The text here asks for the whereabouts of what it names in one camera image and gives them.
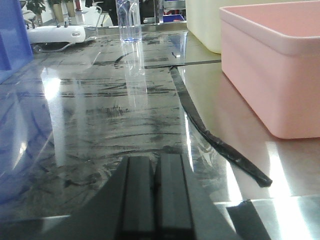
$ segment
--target glossy table surface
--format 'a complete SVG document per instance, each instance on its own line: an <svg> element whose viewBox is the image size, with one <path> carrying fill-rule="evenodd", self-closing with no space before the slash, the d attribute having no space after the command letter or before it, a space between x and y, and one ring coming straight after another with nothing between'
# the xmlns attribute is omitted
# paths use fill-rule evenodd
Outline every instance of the glossy table surface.
<svg viewBox="0 0 320 240"><path fill-rule="evenodd" d="M91 199L123 156L155 164L160 153L184 153L227 219L225 207L251 199L273 240L320 239L320 140L270 135L220 61L183 27L144 32L136 44L109 34L35 54L0 85L0 221L54 222ZM207 129L266 173L271 187L259 187L202 138L172 71ZM0 239L9 239L12 226L1 229Z"/></svg>

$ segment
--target blue bin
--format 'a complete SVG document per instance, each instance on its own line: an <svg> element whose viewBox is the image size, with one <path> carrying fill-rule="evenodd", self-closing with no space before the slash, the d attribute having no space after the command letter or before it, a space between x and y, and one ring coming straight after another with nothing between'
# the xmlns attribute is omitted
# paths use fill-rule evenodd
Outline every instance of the blue bin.
<svg viewBox="0 0 320 240"><path fill-rule="evenodd" d="M32 59L19 0L0 0L0 84Z"/></svg>
<svg viewBox="0 0 320 240"><path fill-rule="evenodd" d="M184 21L184 17L181 14L163 15L164 23L169 23L174 21Z"/></svg>

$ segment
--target black rubber strip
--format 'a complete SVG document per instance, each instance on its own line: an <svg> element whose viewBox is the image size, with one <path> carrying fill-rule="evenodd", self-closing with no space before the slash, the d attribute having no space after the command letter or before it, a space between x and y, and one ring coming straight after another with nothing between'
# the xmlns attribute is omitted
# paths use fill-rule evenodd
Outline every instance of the black rubber strip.
<svg viewBox="0 0 320 240"><path fill-rule="evenodd" d="M129 157L121 240L154 240L154 173L146 156Z"/></svg>
<svg viewBox="0 0 320 240"><path fill-rule="evenodd" d="M249 161L249 159L243 156L232 146L228 145L220 138L212 135L211 132L207 130L188 93L188 90L180 76L178 69L176 67L173 67L170 70L170 73L184 111L186 112L194 127L203 136L203 138L206 139L221 156L248 173L260 187L270 187L270 185L272 184L272 180L267 175L265 175L256 165L254 165L251 161Z"/></svg>
<svg viewBox="0 0 320 240"><path fill-rule="evenodd" d="M250 200L226 208L236 232L243 240L271 240L255 206Z"/></svg>

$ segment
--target clear plastic bottle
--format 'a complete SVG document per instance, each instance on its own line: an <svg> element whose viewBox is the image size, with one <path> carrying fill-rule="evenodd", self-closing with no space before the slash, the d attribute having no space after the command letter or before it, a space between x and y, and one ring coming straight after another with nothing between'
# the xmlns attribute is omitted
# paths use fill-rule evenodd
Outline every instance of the clear plastic bottle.
<svg viewBox="0 0 320 240"><path fill-rule="evenodd" d="M116 0L121 42L141 41L139 0Z"/></svg>

